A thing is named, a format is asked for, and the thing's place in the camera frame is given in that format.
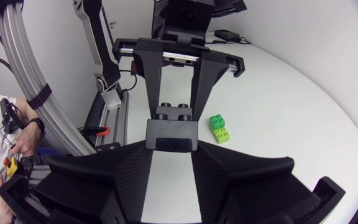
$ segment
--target wristwatch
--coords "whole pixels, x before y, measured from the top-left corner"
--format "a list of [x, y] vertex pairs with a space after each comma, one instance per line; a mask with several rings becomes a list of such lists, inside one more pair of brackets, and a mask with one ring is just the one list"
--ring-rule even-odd
[[31, 122], [37, 123], [38, 127], [41, 129], [42, 132], [45, 130], [44, 122], [42, 122], [40, 118], [33, 118], [30, 120], [29, 124]]

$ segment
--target lego brick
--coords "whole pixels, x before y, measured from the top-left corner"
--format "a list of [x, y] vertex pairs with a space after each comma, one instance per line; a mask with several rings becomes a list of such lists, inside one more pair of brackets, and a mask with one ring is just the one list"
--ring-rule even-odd
[[217, 130], [211, 130], [215, 140], [218, 144], [227, 142], [228, 140], [230, 140], [230, 135], [229, 133], [227, 133], [226, 128], [219, 128]]
[[224, 120], [220, 114], [212, 116], [209, 118], [209, 127], [212, 130], [217, 130], [219, 128], [224, 128]]

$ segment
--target hand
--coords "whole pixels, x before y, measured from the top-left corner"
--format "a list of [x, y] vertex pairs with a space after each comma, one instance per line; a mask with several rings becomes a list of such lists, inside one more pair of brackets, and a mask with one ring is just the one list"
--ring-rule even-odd
[[41, 136], [41, 130], [37, 123], [31, 122], [23, 129], [15, 146], [11, 149], [12, 154], [23, 154], [25, 157], [32, 156]]
[[[2, 176], [0, 175], [0, 187], [2, 186]], [[0, 196], [0, 223], [11, 223], [13, 218], [12, 210]]]

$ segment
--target white wall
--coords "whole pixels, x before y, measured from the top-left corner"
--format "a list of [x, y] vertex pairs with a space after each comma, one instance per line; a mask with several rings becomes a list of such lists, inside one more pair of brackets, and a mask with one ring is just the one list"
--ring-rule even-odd
[[[26, 1], [24, 24], [38, 65], [64, 112], [83, 126], [96, 94], [93, 60], [71, 1]], [[6, 59], [0, 44], [0, 57]], [[13, 74], [0, 64], [0, 95], [22, 97]], [[51, 133], [50, 144], [61, 149]]]
[[209, 30], [240, 33], [295, 67], [358, 127], [358, 0], [244, 2], [248, 10], [213, 19]]

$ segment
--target aluminum frame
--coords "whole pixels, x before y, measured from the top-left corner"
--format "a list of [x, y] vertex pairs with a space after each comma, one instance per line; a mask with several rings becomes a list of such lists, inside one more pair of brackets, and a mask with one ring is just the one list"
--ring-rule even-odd
[[[13, 74], [24, 96], [35, 98], [47, 84], [35, 60], [25, 31], [21, 4], [8, 4], [0, 15], [2, 43]], [[95, 153], [85, 138], [71, 123], [53, 93], [36, 109], [39, 117], [73, 156]]]

